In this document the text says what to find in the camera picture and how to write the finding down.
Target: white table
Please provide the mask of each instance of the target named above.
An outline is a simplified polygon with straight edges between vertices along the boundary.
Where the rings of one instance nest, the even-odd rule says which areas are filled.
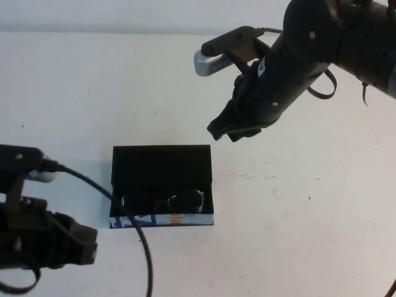
[[[396,103],[369,88],[365,107],[361,84],[332,67],[333,99],[305,93],[260,135],[214,142],[206,127],[238,71],[195,75],[209,39],[0,33],[0,142],[39,147],[109,190],[114,145],[211,144],[215,225],[145,230],[154,296],[384,295],[396,277]],[[95,265],[44,269],[30,296],[144,295],[138,236],[108,229],[99,193],[62,174],[24,194],[100,229]]]

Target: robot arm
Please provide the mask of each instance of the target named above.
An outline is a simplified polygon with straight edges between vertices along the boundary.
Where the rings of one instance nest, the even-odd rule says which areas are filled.
[[[43,199],[22,196],[26,179],[51,181],[48,177],[53,175],[42,171],[48,161],[37,148],[0,145],[0,193],[6,195],[0,203],[0,269],[28,268],[36,276],[36,282],[26,288],[0,282],[3,293],[29,292],[44,267],[94,263],[97,230],[47,211]]]
[[[252,137],[279,120],[331,64],[396,98],[396,19],[393,1],[292,0],[283,32],[270,48],[257,39],[267,29],[241,27],[202,45],[196,71],[208,76],[234,63],[242,74],[232,99],[208,130],[218,140]],[[259,58],[252,66],[246,64]]]

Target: eyeglasses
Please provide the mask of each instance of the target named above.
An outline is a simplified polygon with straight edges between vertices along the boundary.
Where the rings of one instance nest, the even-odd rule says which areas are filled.
[[[204,209],[205,194],[198,190],[174,193],[134,192],[123,196],[121,204],[136,214],[190,213],[198,214]]]

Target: open box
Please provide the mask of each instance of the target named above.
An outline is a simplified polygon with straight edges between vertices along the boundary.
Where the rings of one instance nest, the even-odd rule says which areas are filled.
[[[111,184],[115,198],[122,201],[142,227],[213,225],[209,145],[114,147]],[[203,193],[200,213],[154,211],[150,206],[156,197],[191,190]],[[111,204],[110,227],[129,228],[133,224]]]

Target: white surface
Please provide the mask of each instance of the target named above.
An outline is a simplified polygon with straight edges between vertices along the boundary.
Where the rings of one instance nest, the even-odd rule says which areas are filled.
[[[220,34],[282,28],[290,0],[2,0],[0,30]],[[378,0],[386,4],[387,0]]]
[[[109,190],[113,145],[212,144],[215,225],[145,230],[154,296],[383,295],[396,276],[396,102],[369,88],[365,107],[332,67],[333,99],[305,93],[258,136],[214,142],[206,127],[238,71],[195,75],[208,39],[0,33],[0,143],[39,147]],[[101,229],[95,265],[45,269],[30,296],[144,295],[138,237],[107,229],[100,194],[64,174],[24,194]]]

